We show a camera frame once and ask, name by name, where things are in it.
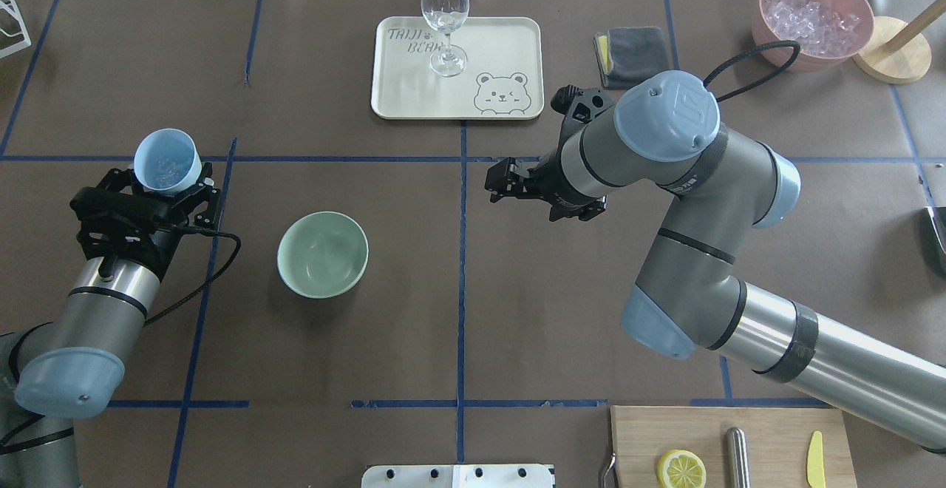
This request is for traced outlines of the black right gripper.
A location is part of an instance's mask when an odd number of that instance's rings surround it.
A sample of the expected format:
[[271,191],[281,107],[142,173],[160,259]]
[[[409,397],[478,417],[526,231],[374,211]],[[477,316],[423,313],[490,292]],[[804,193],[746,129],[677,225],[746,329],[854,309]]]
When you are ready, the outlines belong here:
[[497,203],[510,197],[535,198],[551,205],[548,219],[563,218],[589,221],[606,209],[608,187],[589,171],[582,154],[582,133],[595,118],[614,105],[600,88],[566,86],[557,90],[551,106],[563,115],[557,147],[533,169],[521,166],[514,157],[494,164],[484,179],[489,201]]

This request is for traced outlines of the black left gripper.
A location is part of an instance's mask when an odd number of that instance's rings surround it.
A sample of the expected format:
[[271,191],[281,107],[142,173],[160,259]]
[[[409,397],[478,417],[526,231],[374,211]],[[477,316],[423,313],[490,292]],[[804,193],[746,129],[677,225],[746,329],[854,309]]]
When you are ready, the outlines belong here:
[[217,231],[222,189],[204,162],[197,181],[177,194],[177,213],[168,201],[146,194],[133,168],[106,172],[95,187],[82,188],[70,201],[81,223],[77,240],[84,258],[116,257],[151,271],[166,271],[180,242],[180,225]]

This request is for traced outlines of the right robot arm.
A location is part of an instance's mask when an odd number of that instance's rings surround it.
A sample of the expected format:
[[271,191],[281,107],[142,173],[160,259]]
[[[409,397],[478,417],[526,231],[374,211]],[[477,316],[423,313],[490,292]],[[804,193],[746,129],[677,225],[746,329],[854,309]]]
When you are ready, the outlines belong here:
[[663,356],[703,347],[944,452],[942,366],[750,285],[733,274],[751,229],[797,204],[800,172],[721,121],[699,78],[669,70],[618,101],[574,86],[555,94],[557,147],[526,170],[508,157],[487,172],[491,202],[541,200],[555,221],[594,218],[618,189],[649,180],[673,196],[622,314],[625,332]]

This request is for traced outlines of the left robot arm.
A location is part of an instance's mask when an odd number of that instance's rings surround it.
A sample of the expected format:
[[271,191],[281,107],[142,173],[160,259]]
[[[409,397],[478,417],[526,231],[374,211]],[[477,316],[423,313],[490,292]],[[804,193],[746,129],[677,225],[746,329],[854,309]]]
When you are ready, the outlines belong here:
[[82,485],[74,420],[108,407],[142,329],[157,320],[152,303],[180,239],[216,234],[212,172],[204,162],[166,196],[112,169],[71,200],[86,262],[60,316],[2,336],[4,487]]

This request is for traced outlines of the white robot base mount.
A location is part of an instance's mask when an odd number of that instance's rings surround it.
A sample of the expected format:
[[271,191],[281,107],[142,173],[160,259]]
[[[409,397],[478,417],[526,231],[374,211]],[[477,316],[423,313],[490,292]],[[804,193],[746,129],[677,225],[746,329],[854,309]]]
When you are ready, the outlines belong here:
[[544,464],[375,465],[361,487],[555,487],[554,468]]

